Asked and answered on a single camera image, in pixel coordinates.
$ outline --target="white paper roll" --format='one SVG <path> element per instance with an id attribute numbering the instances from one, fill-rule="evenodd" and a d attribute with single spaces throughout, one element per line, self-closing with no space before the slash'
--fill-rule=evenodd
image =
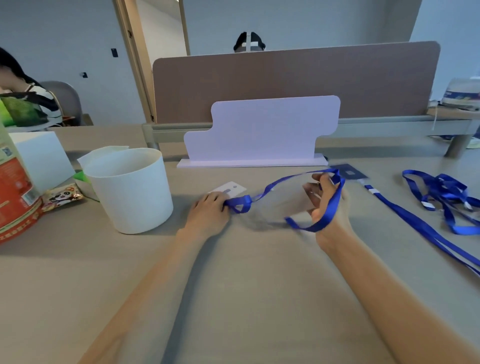
<path id="1" fill-rule="evenodd" d="M 173 211 L 162 153 L 138 148 L 90 161 L 84 173 L 92 182 L 113 226 L 138 234 L 165 222 Z"/>

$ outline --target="brown partition panel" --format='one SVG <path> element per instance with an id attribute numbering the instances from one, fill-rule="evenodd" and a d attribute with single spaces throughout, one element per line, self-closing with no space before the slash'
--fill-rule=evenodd
<path id="1" fill-rule="evenodd" d="M 216 101 L 337 95 L 341 118 L 422 115 L 437 67 L 436 42 L 160 58 L 157 120 L 211 122 Z"/>

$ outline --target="white card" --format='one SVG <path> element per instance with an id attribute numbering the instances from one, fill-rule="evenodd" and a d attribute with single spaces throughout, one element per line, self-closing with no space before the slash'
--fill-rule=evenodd
<path id="1" fill-rule="evenodd" d="M 240 195 L 242 192 L 245 192 L 247 189 L 243 186 L 240 186 L 238 183 L 235 182 L 228 182 L 220 187 L 217 187 L 216 189 L 210 191 L 210 192 L 224 192 L 226 193 L 230 198 L 234 198 L 235 196 Z"/>

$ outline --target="black hair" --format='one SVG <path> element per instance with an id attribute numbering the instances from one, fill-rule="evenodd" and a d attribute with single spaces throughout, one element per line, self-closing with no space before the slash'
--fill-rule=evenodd
<path id="1" fill-rule="evenodd" d="M 17 60 L 2 47 L 0 47 L 0 66 L 10 68 L 15 76 L 23 78 L 28 84 L 40 85 L 33 78 L 27 76 Z"/>
<path id="2" fill-rule="evenodd" d="M 236 51 L 238 48 L 241 47 L 242 43 L 247 41 L 247 32 L 243 32 L 240 34 L 239 38 L 237 39 L 237 42 L 233 46 L 233 50 Z M 262 39 L 258 36 L 257 33 L 252 32 L 252 35 L 250 36 L 250 42 L 258 42 L 258 46 L 262 49 L 265 50 L 265 43 L 262 43 Z"/>

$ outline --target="hand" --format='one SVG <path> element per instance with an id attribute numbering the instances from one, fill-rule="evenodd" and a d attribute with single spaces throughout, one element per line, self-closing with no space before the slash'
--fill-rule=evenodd
<path id="1" fill-rule="evenodd" d="M 205 240 L 219 234 L 230 219 L 228 206 L 223 206 L 227 199 L 228 195 L 222 192 L 203 196 L 191 207 L 185 230 Z"/>
<path id="2" fill-rule="evenodd" d="M 312 178 L 320 182 L 322 189 L 317 183 L 307 183 L 303 185 L 303 189 L 316 207 L 309 211 L 312 221 L 315 223 L 324 215 L 328 201 L 332 198 L 337 186 L 332 183 L 328 173 L 316 173 L 312 175 Z M 324 229 L 316 233 L 317 243 L 322 250 L 330 249 L 339 239 L 346 236 L 355 236 L 348 219 L 349 212 L 350 198 L 344 187 L 334 218 Z"/>
<path id="3" fill-rule="evenodd" d="M 13 92 L 24 92 L 28 88 L 28 83 L 15 76 L 10 68 L 0 66 L 0 87 Z"/>

